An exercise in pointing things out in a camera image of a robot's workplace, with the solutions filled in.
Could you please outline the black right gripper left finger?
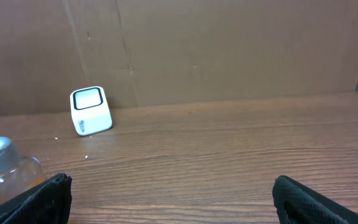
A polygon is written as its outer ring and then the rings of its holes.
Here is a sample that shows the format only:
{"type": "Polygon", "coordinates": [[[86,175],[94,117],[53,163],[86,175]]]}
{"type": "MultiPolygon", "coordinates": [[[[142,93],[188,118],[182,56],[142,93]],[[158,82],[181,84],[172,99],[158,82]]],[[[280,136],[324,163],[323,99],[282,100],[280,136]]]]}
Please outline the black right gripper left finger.
{"type": "Polygon", "coordinates": [[[59,173],[0,205],[0,224],[67,224],[72,178],[59,173]]]}

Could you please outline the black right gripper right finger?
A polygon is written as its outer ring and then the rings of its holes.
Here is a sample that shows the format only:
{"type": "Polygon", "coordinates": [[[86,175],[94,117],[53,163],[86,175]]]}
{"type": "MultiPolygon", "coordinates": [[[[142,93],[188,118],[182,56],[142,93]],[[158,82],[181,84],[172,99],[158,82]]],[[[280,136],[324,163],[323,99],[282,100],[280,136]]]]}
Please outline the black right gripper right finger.
{"type": "Polygon", "coordinates": [[[275,179],[272,196],[280,224],[358,224],[358,213],[285,175],[275,179]]]}

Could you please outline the yellow oil bottle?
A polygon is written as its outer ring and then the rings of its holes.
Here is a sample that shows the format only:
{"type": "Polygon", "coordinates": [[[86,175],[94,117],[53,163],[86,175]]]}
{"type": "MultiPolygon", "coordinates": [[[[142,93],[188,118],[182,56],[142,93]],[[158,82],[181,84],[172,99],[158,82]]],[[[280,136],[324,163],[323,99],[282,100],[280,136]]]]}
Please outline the yellow oil bottle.
{"type": "Polygon", "coordinates": [[[19,154],[9,138],[0,136],[0,205],[45,180],[38,159],[19,154]]]}

